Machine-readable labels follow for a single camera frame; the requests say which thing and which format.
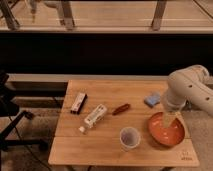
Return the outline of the translucent yellowish gripper finger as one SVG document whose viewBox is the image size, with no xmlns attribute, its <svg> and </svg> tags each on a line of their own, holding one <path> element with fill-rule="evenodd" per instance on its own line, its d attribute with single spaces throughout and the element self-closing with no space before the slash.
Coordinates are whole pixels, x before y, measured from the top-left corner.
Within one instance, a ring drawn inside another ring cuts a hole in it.
<svg viewBox="0 0 213 171">
<path fill-rule="evenodd" d="M 172 122 L 178 117 L 178 115 L 179 115 L 178 111 L 164 113 L 162 116 L 162 125 L 165 128 L 168 128 L 172 124 Z"/>
</svg>

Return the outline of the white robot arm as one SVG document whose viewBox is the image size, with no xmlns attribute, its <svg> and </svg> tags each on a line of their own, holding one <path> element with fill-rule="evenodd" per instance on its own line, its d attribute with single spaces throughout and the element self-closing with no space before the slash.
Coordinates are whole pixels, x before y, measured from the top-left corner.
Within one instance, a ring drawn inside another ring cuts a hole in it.
<svg viewBox="0 0 213 171">
<path fill-rule="evenodd" d="M 161 96 L 165 128 L 181 113 L 187 101 L 213 116 L 213 90 L 206 86 L 209 78 L 208 70 L 202 65 L 179 69 L 168 76 L 168 88 Z"/>
</svg>

